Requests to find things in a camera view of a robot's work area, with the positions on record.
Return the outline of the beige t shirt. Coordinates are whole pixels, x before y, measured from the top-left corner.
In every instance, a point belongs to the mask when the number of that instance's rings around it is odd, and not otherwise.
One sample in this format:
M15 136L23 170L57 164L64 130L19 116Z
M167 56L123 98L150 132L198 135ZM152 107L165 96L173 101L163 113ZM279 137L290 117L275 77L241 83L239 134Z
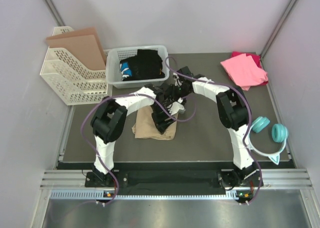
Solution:
M132 132L136 139L173 140L176 134L177 122L174 121L163 134L161 134L153 120L152 108L146 106L138 110L136 122L132 127Z

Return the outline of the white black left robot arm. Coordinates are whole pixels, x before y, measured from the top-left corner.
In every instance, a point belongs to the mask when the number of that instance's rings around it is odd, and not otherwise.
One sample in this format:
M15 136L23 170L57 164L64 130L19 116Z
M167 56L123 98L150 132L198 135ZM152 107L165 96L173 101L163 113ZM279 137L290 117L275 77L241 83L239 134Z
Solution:
M95 138L92 171L98 183L108 186L113 182L115 143L123 132L127 116L148 106L155 127L164 132L175 122L171 117L184 108L184 99L177 96L178 90L174 85L148 84L127 95L103 98L90 121Z

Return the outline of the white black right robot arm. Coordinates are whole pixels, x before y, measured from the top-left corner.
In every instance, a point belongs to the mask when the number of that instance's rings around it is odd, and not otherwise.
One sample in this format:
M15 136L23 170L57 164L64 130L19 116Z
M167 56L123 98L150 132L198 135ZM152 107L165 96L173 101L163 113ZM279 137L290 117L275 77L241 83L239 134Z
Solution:
M251 110L242 89L218 85L202 75L195 76L188 67L173 73L173 78L174 94L183 97L195 93L217 104L219 119L230 135L235 165L232 171L221 173L220 184L231 187L246 185L251 181L256 168L246 145Z

